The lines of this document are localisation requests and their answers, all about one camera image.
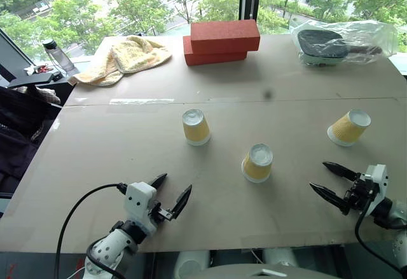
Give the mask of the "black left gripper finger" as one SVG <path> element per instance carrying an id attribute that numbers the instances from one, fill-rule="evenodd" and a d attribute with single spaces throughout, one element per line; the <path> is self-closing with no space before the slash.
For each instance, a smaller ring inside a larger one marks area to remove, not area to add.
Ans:
<path id="1" fill-rule="evenodd" d="M 165 181 L 167 177 L 167 173 L 164 174 L 160 174 L 159 176 L 157 176 L 154 180 L 152 180 L 149 185 L 155 189 L 159 189 L 160 186 L 163 184 L 163 182 Z"/>
<path id="2" fill-rule="evenodd" d="M 179 214 L 183 211 L 190 197 L 192 185 L 190 184 L 178 197 L 176 204 L 171 210 L 172 219 L 178 218 Z"/>

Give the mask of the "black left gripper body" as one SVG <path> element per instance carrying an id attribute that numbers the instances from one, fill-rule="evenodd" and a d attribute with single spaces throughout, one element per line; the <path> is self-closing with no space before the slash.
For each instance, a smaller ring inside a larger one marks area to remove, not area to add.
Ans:
<path id="1" fill-rule="evenodd" d="M 163 209 L 159 201 L 154 200 L 149 210 L 149 218 L 157 226 L 163 221 L 171 221 L 173 214 L 171 211 Z"/>

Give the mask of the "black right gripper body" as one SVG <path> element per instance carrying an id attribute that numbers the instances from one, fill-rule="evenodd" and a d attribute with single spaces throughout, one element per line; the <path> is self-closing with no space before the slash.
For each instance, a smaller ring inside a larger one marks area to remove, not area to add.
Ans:
<path id="1" fill-rule="evenodd" d="M 364 174 L 357 173 L 353 185 L 350 189 L 346 190 L 343 197 L 345 207 L 342 209 L 342 212 L 349 213 L 351 209 L 363 210 L 366 205 L 369 205 L 368 199 L 370 198 L 373 201 L 379 191 L 378 183 Z"/>

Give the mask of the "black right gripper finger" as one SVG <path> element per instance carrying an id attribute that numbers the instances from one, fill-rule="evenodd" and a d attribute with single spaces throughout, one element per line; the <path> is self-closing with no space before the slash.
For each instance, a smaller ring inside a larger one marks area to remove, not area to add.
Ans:
<path id="1" fill-rule="evenodd" d="M 343 215 L 347 215 L 350 211 L 350 206 L 349 204 L 343 199 L 340 198 L 339 196 L 336 195 L 335 192 L 332 190 L 315 184 L 313 182 L 310 182 L 310 187 L 324 200 L 329 202 L 330 204 L 334 205 L 336 208 L 338 208 Z"/>
<path id="2" fill-rule="evenodd" d="M 349 181 L 355 181 L 360 178 L 361 173 L 357 173 L 338 163 L 323 161 L 322 164 L 333 174 L 346 178 Z"/>

